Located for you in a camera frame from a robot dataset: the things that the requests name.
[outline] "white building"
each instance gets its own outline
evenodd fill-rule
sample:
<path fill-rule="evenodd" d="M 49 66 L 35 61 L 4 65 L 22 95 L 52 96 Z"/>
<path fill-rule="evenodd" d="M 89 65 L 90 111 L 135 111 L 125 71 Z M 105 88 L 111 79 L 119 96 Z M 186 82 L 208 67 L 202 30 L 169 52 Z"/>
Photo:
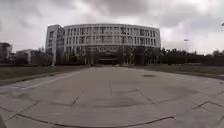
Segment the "white building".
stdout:
<path fill-rule="evenodd" d="M 138 46 L 160 48 L 159 29 L 127 24 L 52 25 L 47 29 L 46 50 L 55 55 L 54 62 L 59 51 L 79 55 L 85 54 L 89 47 L 110 53 L 120 47 Z"/>

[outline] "road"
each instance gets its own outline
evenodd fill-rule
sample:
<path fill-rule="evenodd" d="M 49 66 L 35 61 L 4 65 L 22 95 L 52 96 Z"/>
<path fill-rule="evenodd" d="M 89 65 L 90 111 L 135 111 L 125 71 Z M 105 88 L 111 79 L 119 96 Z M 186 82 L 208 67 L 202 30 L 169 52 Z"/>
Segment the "road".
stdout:
<path fill-rule="evenodd" d="M 8 128 L 222 128 L 224 81 L 89 68 L 0 88 Z"/>

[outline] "paved ground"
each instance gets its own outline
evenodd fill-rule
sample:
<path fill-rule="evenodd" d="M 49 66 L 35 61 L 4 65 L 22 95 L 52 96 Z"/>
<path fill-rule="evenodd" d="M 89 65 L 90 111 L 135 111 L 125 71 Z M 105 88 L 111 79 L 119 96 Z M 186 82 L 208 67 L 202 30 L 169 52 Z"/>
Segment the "paved ground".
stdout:
<path fill-rule="evenodd" d="M 224 81 L 90 68 L 0 88 L 8 128 L 223 128 Z"/>

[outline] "sky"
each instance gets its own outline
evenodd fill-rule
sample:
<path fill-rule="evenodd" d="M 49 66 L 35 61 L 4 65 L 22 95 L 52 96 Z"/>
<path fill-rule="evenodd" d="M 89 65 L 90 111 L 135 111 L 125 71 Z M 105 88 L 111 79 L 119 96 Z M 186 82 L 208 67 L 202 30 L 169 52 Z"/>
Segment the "sky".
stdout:
<path fill-rule="evenodd" d="M 160 28 L 164 48 L 207 54 L 224 50 L 223 22 L 224 0 L 0 0 L 0 42 L 14 52 L 44 47 L 49 25 L 123 23 Z"/>

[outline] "pavement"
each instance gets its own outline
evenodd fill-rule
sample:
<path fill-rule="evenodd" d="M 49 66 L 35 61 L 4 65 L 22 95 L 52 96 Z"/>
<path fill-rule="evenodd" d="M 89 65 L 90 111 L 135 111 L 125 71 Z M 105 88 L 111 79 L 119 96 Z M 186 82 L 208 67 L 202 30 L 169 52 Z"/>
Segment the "pavement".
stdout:
<path fill-rule="evenodd" d="M 224 81 L 89 68 L 0 88 L 7 128 L 223 128 Z"/>

